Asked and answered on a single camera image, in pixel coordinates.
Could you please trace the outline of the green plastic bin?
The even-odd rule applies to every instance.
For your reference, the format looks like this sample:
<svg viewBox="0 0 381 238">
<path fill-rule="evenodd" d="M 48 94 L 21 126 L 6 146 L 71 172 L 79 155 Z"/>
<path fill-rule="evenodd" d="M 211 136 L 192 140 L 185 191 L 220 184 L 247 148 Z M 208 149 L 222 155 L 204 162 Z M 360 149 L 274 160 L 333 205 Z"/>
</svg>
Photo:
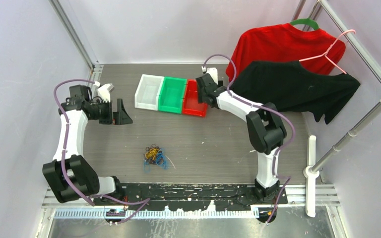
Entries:
<svg viewBox="0 0 381 238">
<path fill-rule="evenodd" d="M 158 100 L 158 111 L 181 114 L 186 85 L 186 79 L 164 77 Z"/>
</svg>

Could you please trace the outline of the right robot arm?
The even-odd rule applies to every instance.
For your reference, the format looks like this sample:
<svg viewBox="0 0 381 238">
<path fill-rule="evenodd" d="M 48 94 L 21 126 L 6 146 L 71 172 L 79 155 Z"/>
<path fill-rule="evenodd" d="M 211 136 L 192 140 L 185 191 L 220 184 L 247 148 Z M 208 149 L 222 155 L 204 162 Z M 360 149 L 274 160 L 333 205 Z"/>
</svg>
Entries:
<svg viewBox="0 0 381 238">
<path fill-rule="evenodd" d="M 198 77 L 196 82 L 199 103 L 230 112 L 246 122 L 250 143 L 257 152 L 254 193 L 260 203 L 269 203 L 280 189 L 278 155 L 287 136 L 275 105 L 248 101 L 225 86 L 218 86 L 209 73 Z"/>
</svg>

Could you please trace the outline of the red plastic bin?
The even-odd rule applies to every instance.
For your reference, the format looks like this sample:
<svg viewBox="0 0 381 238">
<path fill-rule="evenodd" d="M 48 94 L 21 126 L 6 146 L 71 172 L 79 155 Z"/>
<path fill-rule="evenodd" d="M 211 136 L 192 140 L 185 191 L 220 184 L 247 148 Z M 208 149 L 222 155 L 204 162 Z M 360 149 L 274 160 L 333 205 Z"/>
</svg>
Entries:
<svg viewBox="0 0 381 238">
<path fill-rule="evenodd" d="M 205 117 L 207 108 L 207 104 L 200 104 L 198 102 L 197 82 L 195 80 L 187 80 L 182 103 L 182 114 L 188 116 Z"/>
</svg>

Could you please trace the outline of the white plastic bin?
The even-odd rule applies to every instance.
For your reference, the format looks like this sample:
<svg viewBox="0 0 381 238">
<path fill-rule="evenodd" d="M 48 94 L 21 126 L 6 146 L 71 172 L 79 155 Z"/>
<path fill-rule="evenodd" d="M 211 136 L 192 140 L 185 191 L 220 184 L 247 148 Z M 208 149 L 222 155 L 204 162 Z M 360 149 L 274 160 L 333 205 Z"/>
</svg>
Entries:
<svg viewBox="0 0 381 238">
<path fill-rule="evenodd" d="M 159 95 L 164 77 L 143 74 L 134 95 L 134 107 L 158 111 Z"/>
</svg>

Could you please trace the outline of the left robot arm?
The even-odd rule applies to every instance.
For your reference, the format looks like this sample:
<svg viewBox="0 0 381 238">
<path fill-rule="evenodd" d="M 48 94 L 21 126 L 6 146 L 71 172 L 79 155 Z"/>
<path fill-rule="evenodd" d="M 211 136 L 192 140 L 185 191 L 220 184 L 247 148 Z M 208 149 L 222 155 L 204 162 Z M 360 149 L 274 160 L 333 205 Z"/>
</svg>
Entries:
<svg viewBox="0 0 381 238">
<path fill-rule="evenodd" d="M 133 120 L 127 114 L 122 99 L 117 99 L 117 111 L 112 110 L 111 83 L 97 86 L 92 96 L 90 87 L 74 85 L 65 102 L 57 102 L 61 118 L 58 147 L 50 163 L 42 167 L 42 173 L 59 203 L 83 198 L 93 204 L 93 198 L 106 200 L 114 205 L 123 202 L 125 191 L 115 176 L 100 177 L 83 156 L 85 129 L 90 120 L 100 124 L 125 125 Z"/>
</svg>

